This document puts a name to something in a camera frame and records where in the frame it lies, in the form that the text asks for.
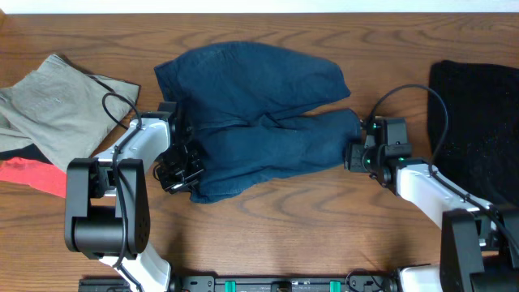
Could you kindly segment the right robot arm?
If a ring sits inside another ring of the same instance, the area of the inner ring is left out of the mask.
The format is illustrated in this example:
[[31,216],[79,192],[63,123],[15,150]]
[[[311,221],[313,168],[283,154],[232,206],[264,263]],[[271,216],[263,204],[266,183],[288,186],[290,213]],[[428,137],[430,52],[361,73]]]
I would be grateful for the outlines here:
[[418,207],[441,230],[440,262],[400,268],[392,276],[349,274],[350,291],[516,291],[518,210],[472,196],[436,168],[412,158],[410,145],[354,143],[345,168],[368,173]]

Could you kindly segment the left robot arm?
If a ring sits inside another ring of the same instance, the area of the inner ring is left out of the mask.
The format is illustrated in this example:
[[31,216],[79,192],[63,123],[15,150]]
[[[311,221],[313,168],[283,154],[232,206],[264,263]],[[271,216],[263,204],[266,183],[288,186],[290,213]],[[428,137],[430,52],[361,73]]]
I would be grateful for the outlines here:
[[191,124],[175,102],[138,113],[110,148],[68,165],[66,246],[118,273],[83,279],[80,291],[182,290],[171,264],[149,241],[148,171],[170,194],[194,191],[204,172]]

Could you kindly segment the navy blue shorts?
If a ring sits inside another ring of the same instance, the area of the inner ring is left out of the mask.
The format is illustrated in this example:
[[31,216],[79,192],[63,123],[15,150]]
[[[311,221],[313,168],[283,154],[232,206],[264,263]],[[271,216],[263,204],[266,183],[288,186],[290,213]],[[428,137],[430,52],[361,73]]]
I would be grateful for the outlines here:
[[155,74],[164,99],[180,105],[194,129],[204,165],[196,203],[340,165],[361,137],[353,110],[315,114],[350,95],[341,68],[324,58],[234,41],[187,51]]

